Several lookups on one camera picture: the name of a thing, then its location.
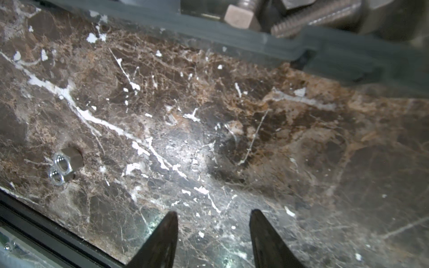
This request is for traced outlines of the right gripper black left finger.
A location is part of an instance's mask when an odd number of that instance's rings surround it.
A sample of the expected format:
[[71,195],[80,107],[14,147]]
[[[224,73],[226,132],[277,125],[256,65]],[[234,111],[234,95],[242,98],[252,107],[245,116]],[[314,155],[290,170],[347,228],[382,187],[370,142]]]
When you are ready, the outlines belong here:
[[127,268],[172,268],[178,241],[178,215],[168,212]]

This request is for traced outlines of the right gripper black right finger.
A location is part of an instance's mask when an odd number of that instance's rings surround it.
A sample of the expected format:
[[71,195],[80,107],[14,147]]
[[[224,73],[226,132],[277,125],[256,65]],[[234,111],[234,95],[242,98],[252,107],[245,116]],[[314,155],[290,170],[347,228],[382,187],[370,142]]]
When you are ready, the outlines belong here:
[[303,267],[261,210],[251,211],[249,227],[256,268]]

